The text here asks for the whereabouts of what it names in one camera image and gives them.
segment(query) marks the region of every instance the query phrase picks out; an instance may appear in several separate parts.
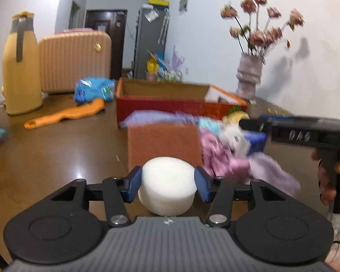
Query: pink cloth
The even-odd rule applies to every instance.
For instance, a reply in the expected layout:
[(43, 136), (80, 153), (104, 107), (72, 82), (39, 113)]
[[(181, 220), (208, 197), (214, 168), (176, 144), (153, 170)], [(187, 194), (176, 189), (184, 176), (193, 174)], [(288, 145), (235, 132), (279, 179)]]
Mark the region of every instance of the pink cloth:
[(230, 150), (223, 146), (217, 137), (207, 129), (200, 129), (202, 144), (203, 168), (211, 176), (232, 177), (241, 182), (248, 176), (249, 161), (245, 158), (236, 158)]
[(264, 153), (254, 153), (247, 159), (236, 158), (216, 136), (204, 128), (200, 129), (200, 141), (203, 168), (211, 177), (229, 177), (242, 184), (261, 179), (292, 197), (300, 191), (300, 183)]

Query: suitcase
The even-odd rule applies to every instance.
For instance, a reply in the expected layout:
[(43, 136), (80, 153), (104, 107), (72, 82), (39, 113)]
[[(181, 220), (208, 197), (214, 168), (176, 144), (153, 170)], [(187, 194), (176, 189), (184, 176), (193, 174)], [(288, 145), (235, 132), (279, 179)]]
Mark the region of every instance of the suitcase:
[(73, 92), (83, 78), (109, 78), (112, 41), (100, 31), (63, 32), (39, 42), (42, 91)]

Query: purple cloth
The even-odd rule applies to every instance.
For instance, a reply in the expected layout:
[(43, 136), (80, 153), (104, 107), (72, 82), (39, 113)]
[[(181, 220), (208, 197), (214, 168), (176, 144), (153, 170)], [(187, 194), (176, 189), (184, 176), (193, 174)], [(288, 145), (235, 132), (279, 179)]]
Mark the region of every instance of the purple cloth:
[(247, 159), (236, 158), (217, 137), (204, 128), (200, 129), (200, 141), (203, 168), (211, 177), (229, 177), (242, 184), (261, 179), (292, 197), (300, 191), (300, 183), (264, 153), (254, 153)]
[(120, 127), (127, 129), (131, 126), (150, 125), (158, 122), (196, 124), (198, 121), (198, 117), (183, 112), (169, 113), (164, 111), (143, 110), (131, 113), (123, 122), (120, 122)]
[(289, 196), (296, 197), (301, 187), (300, 183), (289, 173), (283, 171), (280, 165), (262, 152), (256, 152), (248, 157), (250, 163), (250, 180), (261, 179), (278, 188)]

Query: white vase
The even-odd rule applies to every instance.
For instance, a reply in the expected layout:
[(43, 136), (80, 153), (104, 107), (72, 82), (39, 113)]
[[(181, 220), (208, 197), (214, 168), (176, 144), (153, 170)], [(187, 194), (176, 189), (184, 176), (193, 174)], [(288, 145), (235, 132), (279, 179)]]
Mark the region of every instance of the white vase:
[(244, 99), (254, 99), (256, 85), (261, 82), (263, 62), (259, 56), (242, 54), (239, 62), (237, 79), (239, 80), (236, 94)]

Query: yellow object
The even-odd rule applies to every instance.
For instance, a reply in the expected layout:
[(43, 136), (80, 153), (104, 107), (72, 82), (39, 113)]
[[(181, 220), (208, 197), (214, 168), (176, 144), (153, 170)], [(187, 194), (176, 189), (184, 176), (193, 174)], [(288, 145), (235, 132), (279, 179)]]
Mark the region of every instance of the yellow object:
[(97, 52), (101, 52), (102, 46), (101, 46), (100, 43), (96, 43), (96, 45), (95, 45), (95, 50), (96, 50)]
[(26, 129), (35, 129), (46, 125), (55, 124), (64, 119), (77, 120), (87, 116), (93, 116), (105, 109), (105, 103), (102, 98), (96, 98), (90, 104), (78, 107), (71, 107), (48, 116), (42, 116), (37, 119), (28, 121), (24, 124)]
[(159, 69), (159, 65), (157, 64), (154, 58), (151, 58), (147, 62), (147, 68), (148, 68), (149, 73), (157, 73), (157, 70)]
[(239, 124), (239, 121), (243, 119), (249, 119), (249, 115), (244, 111), (236, 111), (223, 117), (223, 122), (225, 124)]
[(168, 1), (163, 0), (149, 0), (149, 4), (159, 5), (159, 6), (169, 6), (170, 3)]
[(3, 95), (9, 115), (23, 114), (42, 106), (39, 47), (33, 29), (34, 14), (13, 16), (2, 57)]

